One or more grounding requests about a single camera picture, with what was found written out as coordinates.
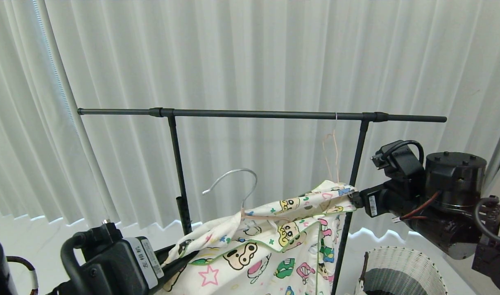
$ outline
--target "wicker basket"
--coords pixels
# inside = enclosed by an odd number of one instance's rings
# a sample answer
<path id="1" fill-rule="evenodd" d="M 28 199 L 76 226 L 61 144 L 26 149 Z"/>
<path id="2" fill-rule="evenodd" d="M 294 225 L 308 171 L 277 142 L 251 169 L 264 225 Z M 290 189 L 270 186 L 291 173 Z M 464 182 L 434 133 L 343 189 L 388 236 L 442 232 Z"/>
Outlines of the wicker basket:
<path id="1" fill-rule="evenodd" d="M 443 277 L 422 252 L 379 247 L 364 254 L 356 295 L 448 295 Z"/>

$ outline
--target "black cable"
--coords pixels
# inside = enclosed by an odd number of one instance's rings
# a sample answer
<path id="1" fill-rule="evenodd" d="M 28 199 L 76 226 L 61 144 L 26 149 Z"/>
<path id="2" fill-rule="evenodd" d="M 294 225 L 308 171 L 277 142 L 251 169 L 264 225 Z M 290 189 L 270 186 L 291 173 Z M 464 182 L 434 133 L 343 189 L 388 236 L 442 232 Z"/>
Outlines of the black cable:
<path id="1" fill-rule="evenodd" d="M 79 294 L 91 294 L 91 291 L 86 284 L 86 281 L 81 273 L 81 266 L 77 262 L 73 250 L 80 248 L 85 241 L 83 234 L 77 233 L 73 237 L 66 240 L 61 247 L 61 260 L 66 273 L 72 280 L 75 289 Z"/>
<path id="2" fill-rule="evenodd" d="M 31 292 L 29 295 L 37 295 L 38 294 L 38 279 L 37 279 L 37 273 L 35 272 L 35 267 L 31 262 L 27 261 L 26 259 L 19 257 L 19 256 L 6 256 L 6 260 L 9 263 L 20 263 L 24 265 L 27 270 L 31 272 L 31 283 L 33 285 Z"/>
<path id="3" fill-rule="evenodd" d="M 494 240 L 498 243 L 500 243 L 500 237 L 497 236 L 496 234 L 492 233 L 484 224 L 481 222 L 480 218 L 480 209 L 482 205 L 492 203 L 492 204 L 498 204 L 499 199 L 498 198 L 483 198 L 479 202 L 477 202 L 477 205 L 474 208 L 474 221 L 476 223 L 476 227 L 484 234 L 486 235 L 489 239 Z"/>
<path id="4" fill-rule="evenodd" d="M 399 149 L 402 146 L 409 145 L 409 144 L 413 144 L 414 146 L 417 146 L 417 149 L 419 150 L 419 162 L 421 164 L 423 164 L 424 163 L 424 149 L 423 149 L 423 146 L 418 141 L 415 141 L 415 140 L 404 140 L 404 141 L 397 143 L 396 145 L 394 145 L 390 149 L 388 149 L 388 151 L 384 152 L 382 155 L 382 158 L 384 160 L 386 160 L 387 157 L 389 155 L 392 155 L 392 153 L 395 150 Z"/>

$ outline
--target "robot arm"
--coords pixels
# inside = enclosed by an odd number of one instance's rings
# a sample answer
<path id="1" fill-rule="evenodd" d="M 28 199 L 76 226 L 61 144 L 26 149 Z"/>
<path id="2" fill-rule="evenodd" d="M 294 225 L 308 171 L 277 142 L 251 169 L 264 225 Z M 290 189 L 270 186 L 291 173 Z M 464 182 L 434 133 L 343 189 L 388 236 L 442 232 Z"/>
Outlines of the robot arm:
<path id="1" fill-rule="evenodd" d="M 500 289 L 500 205 L 495 196 L 481 198 L 486 161 L 466 153 L 433 153 L 426 168 L 409 144 L 387 144 L 371 158 L 389 181 L 351 196 L 370 217 L 392 213 L 454 259 L 475 254 L 472 269 Z"/>

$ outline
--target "clothes rack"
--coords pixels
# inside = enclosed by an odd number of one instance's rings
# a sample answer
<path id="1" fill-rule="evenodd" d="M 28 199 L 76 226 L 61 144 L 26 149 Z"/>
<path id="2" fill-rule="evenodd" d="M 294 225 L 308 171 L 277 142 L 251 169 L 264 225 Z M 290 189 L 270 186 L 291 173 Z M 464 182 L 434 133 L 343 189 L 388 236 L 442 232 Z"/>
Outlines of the clothes rack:
<path id="1" fill-rule="evenodd" d="M 355 186 L 357 172 L 361 161 L 364 140 L 368 132 L 370 123 L 379 123 L 386 121 L 406 121 L 406 122 L 428 122 L 444 123 L 445 116 L 414 116 L 414 115 L 395 115 L 383 112 L 363 112 L 363 113 L 338 113 L 338 112 L 287 112 L 287 111 L 236 111 L 236 110 L 184 110 L 171 108 L 150 108 L 150 109 L 78 109 L 79 115 L 99 114 L 99 115 L 134 115 L 134 116 L 155 116 L 159 118 L 168 118 L 170 133 L 172 138 L 173 153 L 175 156 L 175 165 L 177 166 L 177 178 L 179 179 L 179 189 L 181 195 L 176 198 L 177 208 L 185 235 L 192 232 L 190 211 L 188 209 L 188 198 L 186 195 L 186 185 L 184 182 L 183 167 L 181 161 L 181 151 L 179 149 L 179 139 L 177 136 L 177 116 L 200 116 L 200 117 L 223 117 L 223 118 L 270 118 L 270 119 L 314 119 L 314 120 L 356 120 L 361 121 L 359 137 L 349 184 Z M 350 230 L 352 213 L 346 213 L 343 225 L 343 233 L 339 243 L 338 256 L 334 272 L 334 283 L 332 286 L 332 295 L 335 295 L 341 267 L 343 265 L 344 252 Z"/>

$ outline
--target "metal hanger hook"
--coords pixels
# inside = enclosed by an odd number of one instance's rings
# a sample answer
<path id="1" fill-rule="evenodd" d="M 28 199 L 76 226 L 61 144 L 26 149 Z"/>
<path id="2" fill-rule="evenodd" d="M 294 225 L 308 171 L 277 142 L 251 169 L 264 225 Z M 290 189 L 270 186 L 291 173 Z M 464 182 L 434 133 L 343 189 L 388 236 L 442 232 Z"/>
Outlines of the metal hanger hook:
<path id="1" fill-rule="evenodd" d="M 244 202 L 246 201 L 246 199 L 248 199 L 249 196 L 252 195 L 253 191 L 255 191 L 255 188 L 257 187 L 257 174 L 253 171 L 253 170 L 250 170 L 248 168 L 239 168 L 239 169 L 233 169 L 233 170 L 230 170 L 228 172 L 226 172 L 225 174 L 222 174 L 222 176 L 220 176 L 213 184 L 212 186 L 210 186 L 209 189 L 203 191 L 203 196 L 209 192 L 212 191 L 212 189 L 219 183 L 219 181 L 221 181 L 224 177 L 232 174 L 232 173 L 235 173 L 235 172 L 240 172 L 240 171 L 246 171 L 246 172 L 250 172 L 252 175 L 253 175 L 253 179 L 255 180 L 253 182 L 253 187 L 251 188 L 251 191 L 246 194 L 246 196 L 244 197 L 244 199 L 242 199 L 242 203 L 241 203 L 241 208 L 244 208 Z"/>

